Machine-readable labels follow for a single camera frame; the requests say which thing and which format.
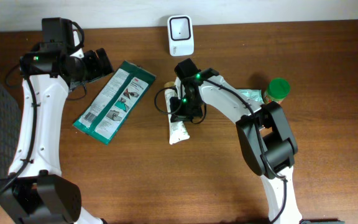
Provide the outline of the white tube with gold cap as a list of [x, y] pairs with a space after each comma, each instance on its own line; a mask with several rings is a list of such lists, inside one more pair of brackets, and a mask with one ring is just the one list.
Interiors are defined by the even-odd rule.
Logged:
[[[171, 106], [173, 106], [173, 103], [171, 100], [174, 99], [174, 97], [177, 97], [177, 91], [176, 86], [174, 82], [167, 82], [164, 84], [164, 87], [167, 88], [164, 92], [165, 95], [165, 102], [167, 106], [167, 111], [170, 113], [172, 111], [175, 111], [176, 108], [171, 109]], [[169, 138], [169, 144], [173, 145], [180, 141], [184, 141], [190, 138], [190, 135], [188, 134], [185, 125], [182, 121], [176, 121], [172, 122], [172, 114], [168, 115], [168, 123], [169, 123], [169, 129], [170, 129], [170, 138]]]

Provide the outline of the dark green wipes pack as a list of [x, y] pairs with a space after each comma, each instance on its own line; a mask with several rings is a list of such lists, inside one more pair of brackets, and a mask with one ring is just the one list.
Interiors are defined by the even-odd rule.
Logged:
[[121, 63], [85, 112], [73, 123], [81, 132], [107, 145], [156, 76], [127, 61]]

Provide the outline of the mint green wipes packet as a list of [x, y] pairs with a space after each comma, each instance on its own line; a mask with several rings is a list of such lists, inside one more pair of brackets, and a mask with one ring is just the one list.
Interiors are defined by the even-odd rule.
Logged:
[[238, 89], [238, 91], [246, 96], [247, 98], [258, 101], [259, 103], [264, 104], [263, 98], [262, 98], [262, 91], [261, 90], [251, 90], [251, 89]]

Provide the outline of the green lidded jar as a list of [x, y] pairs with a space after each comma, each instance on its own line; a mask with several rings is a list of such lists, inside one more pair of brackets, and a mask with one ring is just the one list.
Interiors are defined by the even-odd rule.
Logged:
[[276, 102], [280, 104], [290, 93], [291, 87], [284, 78], [274, 78], [268, 84], [267, 89], [263, 94], [263, 101], [265, 104]]

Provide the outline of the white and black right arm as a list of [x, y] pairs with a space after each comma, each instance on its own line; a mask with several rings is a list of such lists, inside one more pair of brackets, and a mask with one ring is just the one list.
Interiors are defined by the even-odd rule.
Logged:
[[171, 100], [171, 121], [204, 119], [207, 106], [220, 111], [235, 124], [242, 156], [262, 181], [270, 223], [301, 223], [293, 187], [298, 145], [283, 108], [276, 102], [249, 99], [218, 71], [200, 70], [189, 58], [174, 72], [178, 96]]

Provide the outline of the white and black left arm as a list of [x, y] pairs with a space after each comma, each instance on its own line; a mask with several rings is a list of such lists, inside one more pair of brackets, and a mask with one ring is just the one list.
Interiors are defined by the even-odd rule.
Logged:
[[74, 21], [42, 19], [43, 40], [19, 60], [24, 109], [19, 142], [0, 206], [15, 223], [102, 223], [81, 204], [79, 187], [62, 177], [59, 142], [63, 107], [79, 86], [113, 72], [104, 49], [83, 51]]

